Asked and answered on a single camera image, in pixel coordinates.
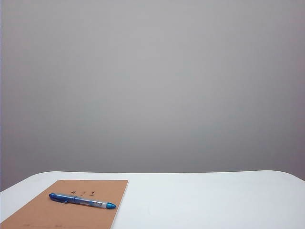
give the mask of pen cap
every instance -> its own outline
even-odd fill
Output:
[[[49,197],[51,200],[61,203],[74,203],[74,200],[76,198],[76,196],[57,194],[57,193],[50,193]]]

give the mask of pen clip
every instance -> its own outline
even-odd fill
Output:
[[[50,193],[49,197],[51,200],[56,201],[56,202],[60,202],[60,203],[64,203],[64,204],[68,203],[67,197],[56,195],[55,193]]]

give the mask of pen label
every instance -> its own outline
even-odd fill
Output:
[[[106,208],[106,203],[98,202],[98,201],[92,201],[92,206],[93,207],[98,207],[98,208]]]

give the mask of kraft paper cover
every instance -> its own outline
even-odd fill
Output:
[[[1,229],[109,229],[127,183],[127,180],[56,181],[3,221]],[[49,198],[52,192],[107,201],[117,208],[103,209],[60,203]]]

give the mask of notebook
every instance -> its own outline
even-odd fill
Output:
[[[110,229],[127,180],[59,180],[1,223],[1,229]],[[116,209],[52,201],[50,193],[107,201]]]

